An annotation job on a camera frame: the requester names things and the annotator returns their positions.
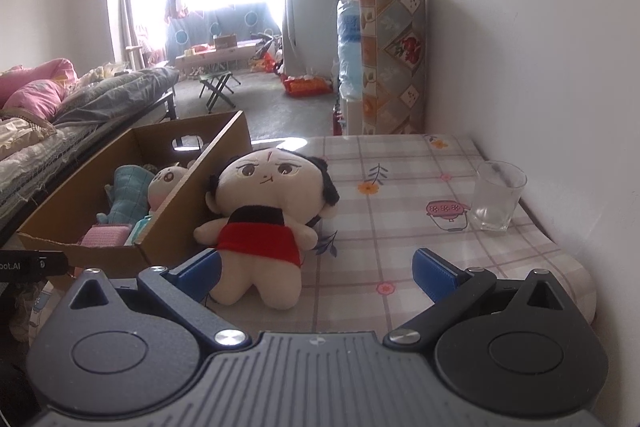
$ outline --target pink flower pattern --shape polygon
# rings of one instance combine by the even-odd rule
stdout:
[[[396,291],[396,286],[390,282],[381,282],[377,287],[376,291],[380,295],[391,295],[394,291]]]

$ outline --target pink cloth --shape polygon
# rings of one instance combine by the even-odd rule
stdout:
[[[0,74],[0,106],[4,105],[14,92],[34,80],[55,80],[63,87],[78,80],[74,65],[66,58],[55,58],[36,68],[14,68]]]
[[[131,233],[131,225],[94,225],[80,240],[91,248],[122,247]]]
[[[15,91],[4,109],[21,107],[43,120],[51,120],[65,98],[65,88],[53,80],[34,80]]]

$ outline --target plaid tablecloth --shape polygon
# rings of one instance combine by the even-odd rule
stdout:
[[[207,306],[254,337],[259,331],[367,331],[382,336],[431,306],[412,278],[412,256],[427,247],[461,268],[502,279],[550,270],[591,322],[590,274],[562,252],[518,206],[507,232],[476,230],[466,219],[482,161],[473,142],[452,136],[346,136],[309,139],[299,149],[329,163],[338,215],[318,224],[306,252],[299,303],[268,309],[255,289],[225,307]],[[446,206],[450,217],[438,217]]]

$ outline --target doll's black hair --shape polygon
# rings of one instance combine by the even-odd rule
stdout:
[[[285,150],[286,152],[294,156],[299,156],[300,158],[304,158],[305,160],[310,161],[311,163],[313,163],[313,165],[318,167],[318,169],[322,173],[322,198],[328,205],[335,206],[338,200],[340,200],[340,195],[338,194],[338,190],[335,188],[335,185],[331,179],[331,176],[329,176],[329,165],[327,165],[327,162],[322,158],[318,158],[317,156],[306,156],[299,152],[287,151],[286,149],[283,149],[283,150]],[[226,163],[226,165],[222,169],[220,169],[219,174],[212,174],[209,177],[209,192],[211,192],[212,196],[216,195],[216,191],[218,190],[218,183],[220,182],[220,174],[222,174],[222,171],[224,171],[234,161],[239,160],[241,157],[242,156],[233,156],[233,158],[231,158]],[[318,219],[314,218],[314,219],[315,219],[314,223],[317,223],[319,221],[319,218]]]

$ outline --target blanket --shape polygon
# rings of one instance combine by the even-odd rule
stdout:
[[[53,124],[101,124],[132,116],[158,100],[176,82],[178,71],[174,68],[152,68],[106,78],[66,97]]]

